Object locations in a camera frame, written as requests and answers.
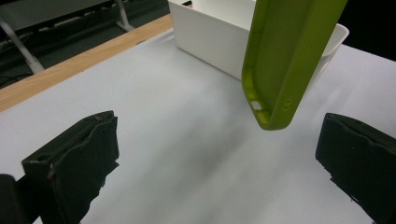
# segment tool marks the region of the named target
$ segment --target green object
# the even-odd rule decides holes
[[[264,130],[286,128],[347,0],[257,0],[242,70]]]

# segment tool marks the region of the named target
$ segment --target dark floor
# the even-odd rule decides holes
[[[125,10],[134,28],[169,14],[167,0],[133,0],[125,2]],[[102,8],[55,28],[34,33],[26,31],[28,35],[21,40],[48,68],[125,34],[115,23],[119,15],[115,7]],[[0,89],[31,75],[32,71],[13,44],[8,39],[0,42]]]
[[[348,0],[339,21],[350,32],[344,44],[396,61],[396,13],[393,12],[393,1],[377,0],[375,4],[366,4],[359,0]],[[133,27],[169,13],[167,0],[130,0],[125,3],[125,8]],[[25,36],[22,40],[48,68],[124,34],[115,25],[118,18],[116,8],[102,9],[76,21]],[[32,75],[12,43],[2,40],[0,33],[0,89]]]

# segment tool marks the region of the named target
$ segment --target white plastic box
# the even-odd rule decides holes
[[[241,79],[253,18],[254,0],[168,0],[177,46],[218,69]],[[314,77],[323,72],[348,35],[337,24],[318,63]]]

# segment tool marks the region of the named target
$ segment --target table surface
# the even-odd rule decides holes
[[[19,98],[0,113],[0,173],[20,178],[26,156],[114,110],[120,167],[82,223],[372,223],[315,150],[327,112],[396,136],[395,62],[341,46],[291,125],[266,132],[240,81],[178,49],[171,29],[130,47],[95,66],[69,62],[68,75],[57,65],[56,75],[32,77],[25,83],[35,95],[17,105],[23,84],[5,90]]]

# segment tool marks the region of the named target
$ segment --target white table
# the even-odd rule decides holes
[[[0,173],[91,114],[119,117],[120,167],[82,223],[371,224],[315,160],[326,112],[396,136],[396,63],[341,46],[291,125],[256,123],[240,81],[172,30],[0,113]]]

